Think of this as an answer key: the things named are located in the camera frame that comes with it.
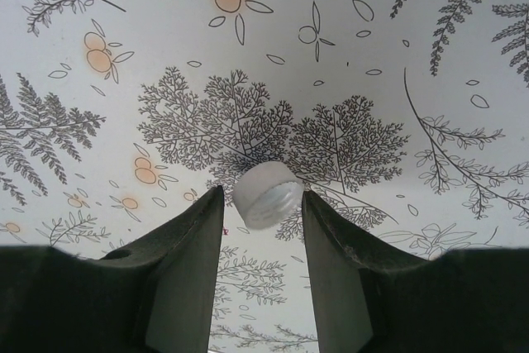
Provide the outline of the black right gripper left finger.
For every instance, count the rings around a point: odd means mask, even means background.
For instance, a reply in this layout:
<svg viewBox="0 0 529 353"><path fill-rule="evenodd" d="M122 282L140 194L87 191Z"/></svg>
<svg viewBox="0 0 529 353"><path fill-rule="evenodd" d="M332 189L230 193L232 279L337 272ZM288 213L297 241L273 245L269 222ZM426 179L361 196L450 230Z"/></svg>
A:
<svg viewBox="0 0 529 353"><path fill-rule="evenodd" d="M4 352L205 352L224 191L98 260L52 246L1 249Z"/></svg>

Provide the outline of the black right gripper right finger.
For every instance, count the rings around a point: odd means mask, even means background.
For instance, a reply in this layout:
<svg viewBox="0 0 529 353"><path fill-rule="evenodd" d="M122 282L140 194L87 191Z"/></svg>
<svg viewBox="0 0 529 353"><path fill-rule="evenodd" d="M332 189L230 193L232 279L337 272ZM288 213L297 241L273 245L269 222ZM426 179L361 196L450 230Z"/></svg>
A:
<svg viewBox="0 0 529 353"><path fill-rule="evenodd" d="M525 352L528 251L450 250L424 260L303 195L322 352Z"/></svg>

